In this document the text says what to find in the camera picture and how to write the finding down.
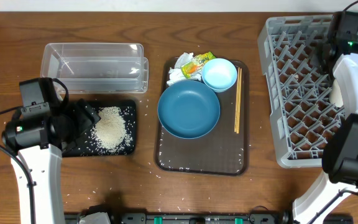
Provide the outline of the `pile of white rice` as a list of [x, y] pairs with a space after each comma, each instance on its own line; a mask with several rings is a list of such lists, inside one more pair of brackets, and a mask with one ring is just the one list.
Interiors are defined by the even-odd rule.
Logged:
[[90, 156], [129, 155], [135, 150], [136, 112], [133, 106], [98, 109], [101, 120], [86, 134], [85, 152]]

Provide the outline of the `white cup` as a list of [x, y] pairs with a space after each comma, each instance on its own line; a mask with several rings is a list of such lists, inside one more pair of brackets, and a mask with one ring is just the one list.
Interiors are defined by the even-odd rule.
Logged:
[[343, 106], [341, 90], [340, 90], [340, 86], [337, 82], [337, 79], [335, 79], [333, 81], [332, 90], [329, 95], [329, 101], [330, 101], [330, 103], [332, 103], [334, 106], [336, 106], [338, 108]]

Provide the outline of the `dark blue plate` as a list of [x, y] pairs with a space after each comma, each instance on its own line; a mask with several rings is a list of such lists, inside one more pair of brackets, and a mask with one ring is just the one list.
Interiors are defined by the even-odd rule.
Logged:
[[208, 134], [220, 118], [220, 102], [205, 84], [185, 80], [165, 89], [158, 101], [160, 124], [173, 136], [196, 139]]

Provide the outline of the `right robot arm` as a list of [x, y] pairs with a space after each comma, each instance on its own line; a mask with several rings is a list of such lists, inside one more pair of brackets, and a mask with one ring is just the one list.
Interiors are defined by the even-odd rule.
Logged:
[[283, 223], [324, 223], [350, 195], [358, 196], [358, 12], [335, 12], [318, 60], [338, 89], [332, 102], [342, 99], [345, 120], [323, 150], [322, 172], [312, 186], [295, 199]]

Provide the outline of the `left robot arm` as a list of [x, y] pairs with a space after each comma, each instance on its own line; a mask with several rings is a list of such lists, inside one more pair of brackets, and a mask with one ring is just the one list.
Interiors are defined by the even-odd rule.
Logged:
[[64, 223], [60, 189], [62, 154], [79, 145], [81, 136], [99, 120], [83, 99], [60, 97], [57, 78], [20, 82], [23, 105], [2, 132], [11, 153], [19, 190], [22, 223]]

